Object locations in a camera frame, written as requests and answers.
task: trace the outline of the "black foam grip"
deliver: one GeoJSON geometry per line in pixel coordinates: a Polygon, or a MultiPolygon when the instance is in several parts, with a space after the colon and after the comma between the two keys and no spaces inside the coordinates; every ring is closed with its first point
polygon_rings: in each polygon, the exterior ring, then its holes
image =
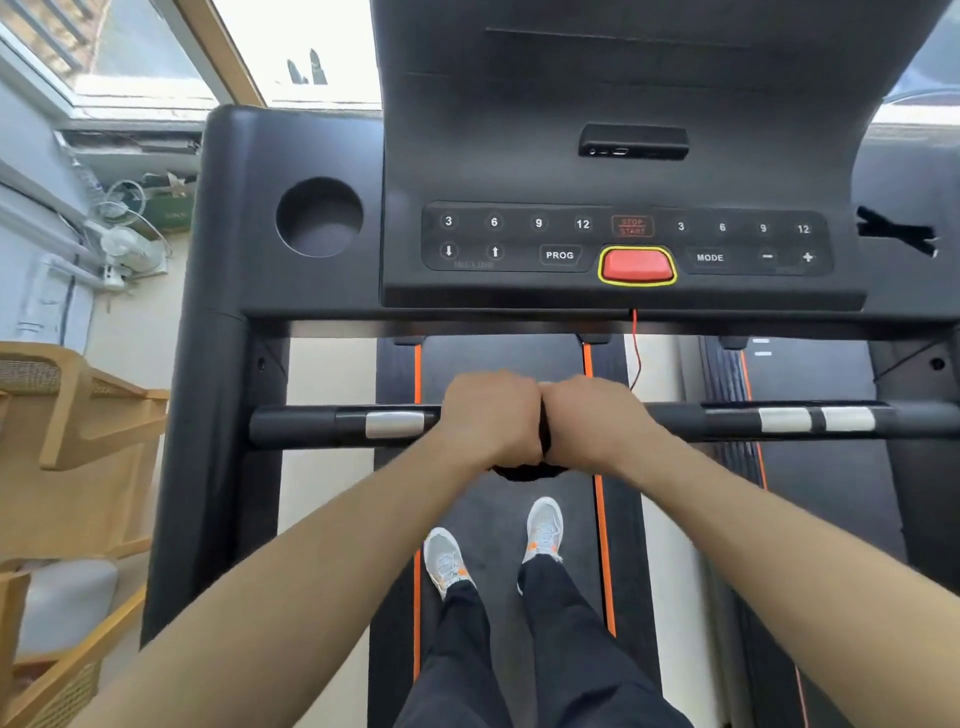
{"type": "MultiPolygon", "coordinates": [[[[551,445],[553,438],[550,437],[550,423],[546,420],[546,405],[540,400],[540,451],[545,455],[550,451],[551,445]]],[[[494,466],[493,472],[507,480],[513,480],[514,483],[529,483],[542,477],[556,477],[565,473],[566,468],[541,462],[538,465],[520,465],[516,468],[494,466]]]]}

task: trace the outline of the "person's left hand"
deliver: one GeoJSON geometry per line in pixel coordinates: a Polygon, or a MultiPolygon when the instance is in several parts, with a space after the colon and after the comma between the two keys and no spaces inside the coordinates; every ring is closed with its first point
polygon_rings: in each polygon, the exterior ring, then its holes
{"type": "Polygon", "coordinates": [[[536,465],[543,457],[540,386],[506,370],[457,375],[430,435],[480,471],[536,465]]]}

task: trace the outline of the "shoe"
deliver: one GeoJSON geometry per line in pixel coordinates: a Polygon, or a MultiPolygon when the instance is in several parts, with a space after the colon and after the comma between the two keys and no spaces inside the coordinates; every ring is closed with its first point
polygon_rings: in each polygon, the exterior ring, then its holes
{"type": "Polygon", "coordinates": [[[460,545],[445,528],[434,528],[426,537],[423,542],[423,563],[441,599],[446,599],[446,590],[458,581],[468,581],[476,586],[464,565],[460,545]]]}
{"type": "Polygon", "coordinates": [[[552,497],[537,498],[527,516],[527,551],[521,564],[540,553],[551,556],[561,564],[560,542],[564,539],[564,514],[552,497]]]}

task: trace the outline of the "white pipe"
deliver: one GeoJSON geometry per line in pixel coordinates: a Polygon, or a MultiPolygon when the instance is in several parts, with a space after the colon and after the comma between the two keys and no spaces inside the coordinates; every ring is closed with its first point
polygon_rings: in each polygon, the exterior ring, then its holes
{"type": "Polygon", "coordinates": [[[104,282],[94,276],[92,273],[79,268],[59,255],[45,253],[41,255],[34,266],[34,270],[27,284],[27,290],[23,296],[23,302],[20,305],[20,313],[16,322],[16,340],[17,341],[44,341],[43,332],[46,328],[48,317],[42,313],[42,308],[49,303],[43,299],[47,280],[51,270],[58,270],[68,276],[73,276],[77,283],[92,288],[96,291],[107,290],[104,282]]]}
{"type": "Polygon", "coordinates": [[[101,266],[104,264],[99,255],[75,240],[73,235],[66,231],[66,226],[63,226],[61,231],[40,224],[35,218],[36,212],[39,212],[39,210],[28,210],[27,206],[33,206],[33,204],[26,198],[21,198],[18,193],[0,187],[0,221],[14,226],[32,242],[52,253],[78,255],[80,260],[91,265],[101,266]]]}

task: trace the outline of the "red button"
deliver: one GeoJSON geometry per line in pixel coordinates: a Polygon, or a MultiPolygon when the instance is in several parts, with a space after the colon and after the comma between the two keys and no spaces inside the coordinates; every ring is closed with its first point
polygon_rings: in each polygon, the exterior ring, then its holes
{"type": "Polygon", "coordinates": [[[603,259],[603,278],[625,283],[672,280],[670,258],[663,251],[610,251],[603,259]]]}

